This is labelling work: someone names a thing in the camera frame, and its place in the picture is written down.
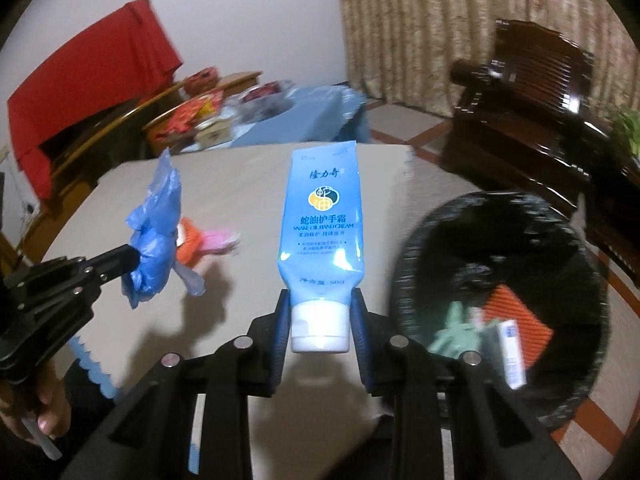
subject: hand cream tube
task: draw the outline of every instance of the hand cream tube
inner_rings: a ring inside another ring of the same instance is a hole
[[[351,291],[364,276],[356,143],[296,150],[291,159],[278,256],[291,349],[348,352]]]

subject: black trash bag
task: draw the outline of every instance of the black trash bag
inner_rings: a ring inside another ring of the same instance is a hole
[[[428,347],[451,301],[482,307],[504,283],[554,331],[517,396],[549,430],[589,395],[609,343],[606,290],[591,253],[541,198],[475,192],[428,215],[396,264],[390,317]]]

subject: tube cap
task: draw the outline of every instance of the tube cap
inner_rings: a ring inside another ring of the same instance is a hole
[[[291,349],[294,352],[348,352],[349,332],[349,305],[311,300],[291,309]]]

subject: green plant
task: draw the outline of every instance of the green plant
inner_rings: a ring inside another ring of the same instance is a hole
[[[628,146],[633,156],[640,157],[640,112],[629,108],[613,108],[609,113],[611,133]]]

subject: human hand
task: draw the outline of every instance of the human hand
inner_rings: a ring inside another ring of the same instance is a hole
[[[53,438],[63,436],[71,426],[71,406],[66,400],[65,383],[56,376],[53,361],[37,371],[33,394],[40,403],[35,410],[40,430]],[[24,406],[24,400],[17,397],[11,386],[0,381],[0,419],[18,437],[35,444],[20,420],[27,415]]]

